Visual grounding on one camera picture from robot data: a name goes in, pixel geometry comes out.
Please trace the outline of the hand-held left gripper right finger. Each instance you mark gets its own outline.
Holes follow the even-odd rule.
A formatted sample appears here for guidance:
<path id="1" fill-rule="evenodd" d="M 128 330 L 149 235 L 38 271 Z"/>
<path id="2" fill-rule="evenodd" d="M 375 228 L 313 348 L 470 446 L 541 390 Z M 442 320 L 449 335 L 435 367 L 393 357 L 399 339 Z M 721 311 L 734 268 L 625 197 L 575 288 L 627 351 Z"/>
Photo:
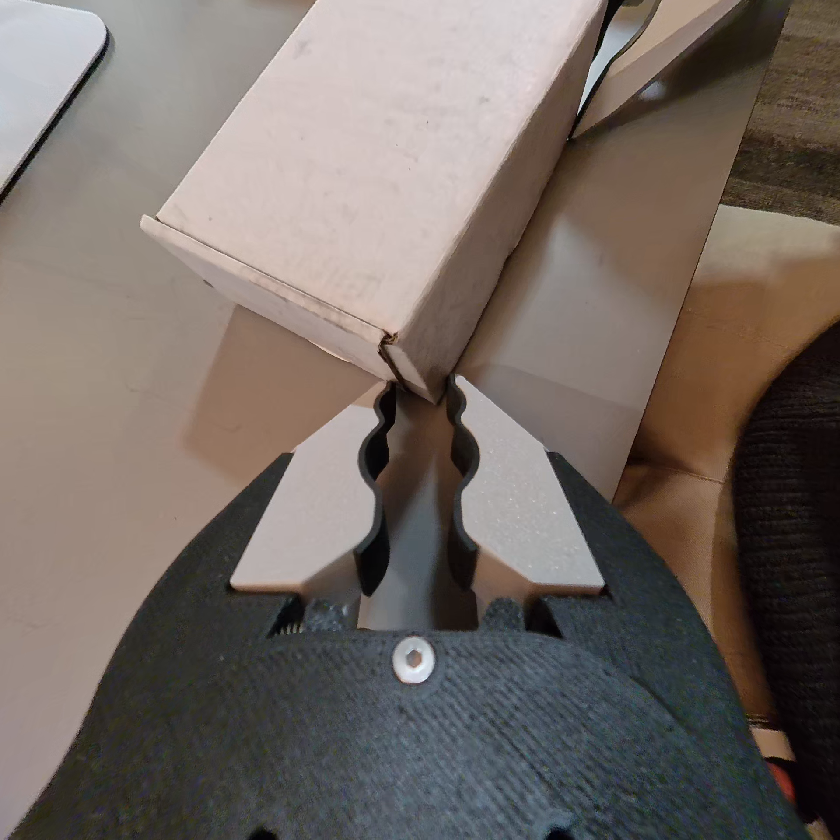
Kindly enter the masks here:
<path id="1" fill-rule="evenodd" d="M 478 601 L 601 594 L 550 452 L 459 374 L 448 380 L 447 416 L 460 474 L 447 543 L 455 582 Z"/>

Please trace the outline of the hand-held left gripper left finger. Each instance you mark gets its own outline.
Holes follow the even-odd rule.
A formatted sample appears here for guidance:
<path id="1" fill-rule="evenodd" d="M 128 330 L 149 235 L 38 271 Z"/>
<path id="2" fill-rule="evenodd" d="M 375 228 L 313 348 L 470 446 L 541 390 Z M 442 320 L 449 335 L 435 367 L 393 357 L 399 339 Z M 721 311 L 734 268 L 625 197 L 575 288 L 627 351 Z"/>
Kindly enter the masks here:
<path id="1" fill-rule="evenodd" d="M 377 478 L 389 462 L 396 384 L 382 382 L 290 454 L 229 583 L 237 592 L 369 596 L 390 559 Z"/>

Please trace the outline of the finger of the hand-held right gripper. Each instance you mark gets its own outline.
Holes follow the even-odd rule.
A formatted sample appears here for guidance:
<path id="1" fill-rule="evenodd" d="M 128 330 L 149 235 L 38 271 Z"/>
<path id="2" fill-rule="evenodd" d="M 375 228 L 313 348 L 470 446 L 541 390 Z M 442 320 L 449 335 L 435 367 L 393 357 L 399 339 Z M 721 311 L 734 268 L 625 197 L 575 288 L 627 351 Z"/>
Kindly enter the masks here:
<path id="1" fill-rule="evenodd" d="M 741 1 L 618 2 L 605 16 L 572 139 L 600 126 L 707 39 Z"/>

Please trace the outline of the white cardboard mailer box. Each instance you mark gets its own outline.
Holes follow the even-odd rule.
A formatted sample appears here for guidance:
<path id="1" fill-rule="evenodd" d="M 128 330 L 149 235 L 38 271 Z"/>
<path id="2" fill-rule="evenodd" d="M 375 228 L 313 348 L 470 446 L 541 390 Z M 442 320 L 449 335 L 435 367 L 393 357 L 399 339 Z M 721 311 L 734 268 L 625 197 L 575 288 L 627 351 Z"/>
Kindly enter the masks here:
<path id="1" fill-rule="evenodd" d="M 603 2 L 316 2 L 143 232 L 436 403 L 577 113 Z"/>

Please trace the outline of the grey desk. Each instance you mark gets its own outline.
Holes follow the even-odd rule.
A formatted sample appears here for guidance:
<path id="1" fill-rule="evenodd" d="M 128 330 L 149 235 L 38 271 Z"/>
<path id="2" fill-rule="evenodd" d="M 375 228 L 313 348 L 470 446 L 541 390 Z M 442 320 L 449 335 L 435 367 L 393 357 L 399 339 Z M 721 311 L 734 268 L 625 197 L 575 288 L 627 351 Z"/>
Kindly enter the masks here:
<path id="1" fill-rule="evenodd" d="M 311 2 L 76 2 L 101 64 L 2 202 L 2 838 L 176 556 L 373 378 L 140 229 Z M 563 153 L 458 371 L 612 499 L 788 2 Z"/>

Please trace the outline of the person's legs in tan trousers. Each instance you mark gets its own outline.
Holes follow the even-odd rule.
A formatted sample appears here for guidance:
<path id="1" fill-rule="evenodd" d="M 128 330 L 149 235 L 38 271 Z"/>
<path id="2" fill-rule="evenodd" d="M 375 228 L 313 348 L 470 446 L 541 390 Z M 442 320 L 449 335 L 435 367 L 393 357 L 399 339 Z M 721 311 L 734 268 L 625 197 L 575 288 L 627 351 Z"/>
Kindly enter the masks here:
<path id="1" fill-rule="evenodd" d="M 719 206 L 614 503 L 667 563 L 749 717 L 773 702 L 737 569 L 730 466 L 769 384 L 838 320 L 839 228 Z"/>

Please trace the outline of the person's black sweater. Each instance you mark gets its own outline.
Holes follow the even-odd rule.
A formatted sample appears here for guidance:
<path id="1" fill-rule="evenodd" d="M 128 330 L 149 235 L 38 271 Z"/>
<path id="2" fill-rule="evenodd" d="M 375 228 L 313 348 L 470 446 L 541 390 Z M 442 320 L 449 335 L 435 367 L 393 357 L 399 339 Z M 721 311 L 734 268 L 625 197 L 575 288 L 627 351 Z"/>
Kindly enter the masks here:
<path id="1" fill-rule="evenodd" d="M 738 570 L 777 717 L 839 832 L 839 324 L 769 385 L 735 449 Z"/>

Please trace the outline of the white and red badge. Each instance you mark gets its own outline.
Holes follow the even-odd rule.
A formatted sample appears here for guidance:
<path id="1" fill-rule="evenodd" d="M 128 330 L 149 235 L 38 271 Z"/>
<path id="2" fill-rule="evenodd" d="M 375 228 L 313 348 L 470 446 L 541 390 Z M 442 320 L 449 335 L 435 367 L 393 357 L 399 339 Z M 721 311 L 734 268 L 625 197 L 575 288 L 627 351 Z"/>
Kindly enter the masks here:
<path id="1" fill-rule="evenodd" d="M 798 794 L 795 780 L 797 767 L 786 735 L 765 717 L 748 715 L 748 724 L 763 761 L 784 798 L 797 808 Z"/>

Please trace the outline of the white document stand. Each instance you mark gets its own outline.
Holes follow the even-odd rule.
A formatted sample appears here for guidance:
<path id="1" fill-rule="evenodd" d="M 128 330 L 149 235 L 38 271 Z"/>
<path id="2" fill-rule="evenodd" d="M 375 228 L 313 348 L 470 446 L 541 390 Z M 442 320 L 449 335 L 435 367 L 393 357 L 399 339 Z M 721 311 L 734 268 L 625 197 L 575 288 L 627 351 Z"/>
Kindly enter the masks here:
<path id="1" fill-rule="evenodd" d="M 1 2 L 1 198 L 95 70 L 109 31 L 88 10 Z"/>

